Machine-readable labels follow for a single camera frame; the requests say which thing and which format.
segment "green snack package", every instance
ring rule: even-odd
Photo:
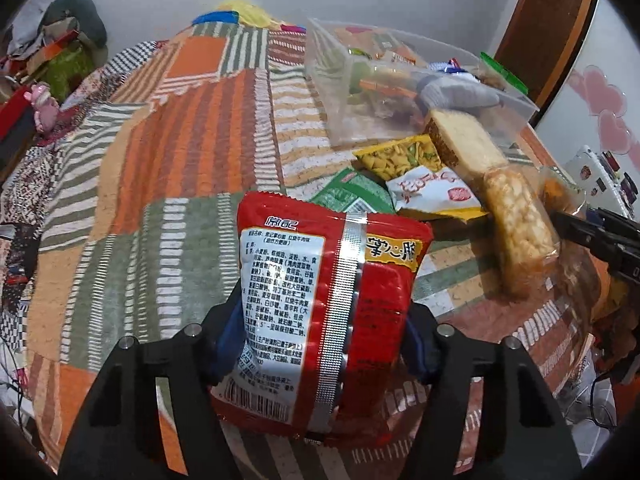
[[[309,202],[338,213],[396,214],[386,189],[351,168],[336,173]]]

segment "barcode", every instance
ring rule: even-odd
[[[376,210],[373,209],[369,204],[367,204],[363,199],[357,198],[356,201],[351,204],[344,211],[345,213],[375,213]]]
[[[279,422],[289,421],[289,406],[267,399],[262,395],[248,392],[238,386],[231,378],[225,388],[225,400],[228,400],[228,402],[236,406],[240,406],[240,408],[251,410],[252,412],[259,413],[262,416],[272,418]]]

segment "green fabric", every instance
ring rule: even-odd
[[[48,62],[42,80],[49,84],[51,95],[62,103],[94,68],[91,56],[75,41]]]

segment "white snack bag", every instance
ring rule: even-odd
[[[418,166],[389,180],[386,187],[397,212],[411,210],[410,216],[419,219],[449,216],[466,221],[486,215],[469,186],[446,166],[437,172]]]

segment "cable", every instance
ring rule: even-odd
[[[605,413],[607,413],[607,417],[609,417],[609,422],[610,424],[602,424],[601,422],[598,421],[598,419],[596,418],[596,415],[593,411],[593,393],[596,387],[596,383],[599,381],[602,381],[604,379],[606,379],[608,377],[608,373],[609,372],[604,372],[602,374],[600,374],[599,376],[597,376],[594,380],[593,383],[591,383],[591,393],[589,395],[589,411],[591,413],[591,421],[599,428],[604,428],[604,430],[615,430],[616,429],[616,425],[613,423],[613,417],[611,416],[611,414],[609,413],[609,410],[606,408],[606,406],[603,406],[603,409],[605,411]]]
[[[14,392],[20,393],[20,389],[13,383],[8,383],[6,381],[0,381],[2,386],[6,386],[7,388],[11,388]]]
[[[18,426],[20,426],[20,431],[25,433],[24,425],[22,424],[22,399],[24,398],[24,390],[22,389],[22,385],[20,384],[20,381],[18,380],[18,363],[15,360],[14,353],[11,350],[11,347],[9,346],[8,341],[4,338],[4,336],[2,334],[0,334],[0,339],[4,343],[4,345],[2,346],[2,353],[4,354],[4,361],[6,362],[6,349],[9,349],[9,355],[11,356],[11,361],[14,362],[15,379],[11,377],[11,374],[6,369],[6,365],[5,364],[2,365],[2,368],[4,369],[5,373],[9,377],[9,379],[11,379],[12,381],[14,381],[17,384],[17,389],[18,389]]]
[[[577,394],[577,395],[575,396],[575,399],[574,399],[574,400],[572,400],[572,401],[571,401],[571,403],[569,403],[569,405],[566,407],[566,410],[564,410],[564,417],[563,417],[563,418],[567,418],[567,415],[569,415],[569,410],[571,409],[571,407],[572,407],[574,404],[581,404],[581,403],[582,403],[582,401],[580,400],[580,397],[582,397],[582,394],[583,394],[584,392],[586,392],[588,389],[589,389],[589,387],[588,387],[588,386],[585,386],[585,387],[580,391],[580,393],[579,393],[579,394]]]

